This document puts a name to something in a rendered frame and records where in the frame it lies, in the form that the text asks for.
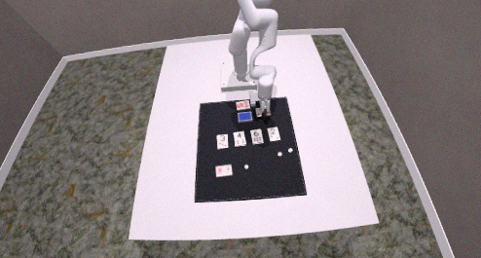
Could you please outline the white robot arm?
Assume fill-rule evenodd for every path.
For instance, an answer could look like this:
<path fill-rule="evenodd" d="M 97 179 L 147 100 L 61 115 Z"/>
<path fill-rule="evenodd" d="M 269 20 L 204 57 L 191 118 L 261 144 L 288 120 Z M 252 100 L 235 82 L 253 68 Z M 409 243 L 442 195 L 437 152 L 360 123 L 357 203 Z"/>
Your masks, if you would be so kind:
<path fill-rule="evenodd" d="M 268 7 L 272 1 L 238 0 L 240 13 L 228 47 L 234 60 L 232 69 L 234 75 L 242 77 L 249 73 L 251 79 L 258 80 L 258 92 L 249 91 L 251 107 L 260 99 L 268 102 L 272 97 L 274 77 L 277 75 L 275 66 L 255 65 L 255 58 L 258 55 L 277 45 L 278 13 L 271 9 L 262 9 Z M 253 51 L 248 66 L 247 42 L 251 29 L 259 29 L 259 45 Z"/>

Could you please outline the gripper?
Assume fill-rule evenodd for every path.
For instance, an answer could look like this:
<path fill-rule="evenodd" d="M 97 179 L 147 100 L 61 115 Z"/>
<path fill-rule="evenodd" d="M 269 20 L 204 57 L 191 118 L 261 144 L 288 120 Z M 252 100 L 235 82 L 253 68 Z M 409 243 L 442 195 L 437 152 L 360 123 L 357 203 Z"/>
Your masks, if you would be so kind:
<path fill-rule="evenodd" d="M 270 99 L 268 100 L 268 102 L 265 102 L 263 100 L 260 99 L 260 108 L 261 108 L 261 112 L 264 112 L 262 113 L 262 118 L 265 118 L 267 117 L 267 112 L 270 111 Z"/>

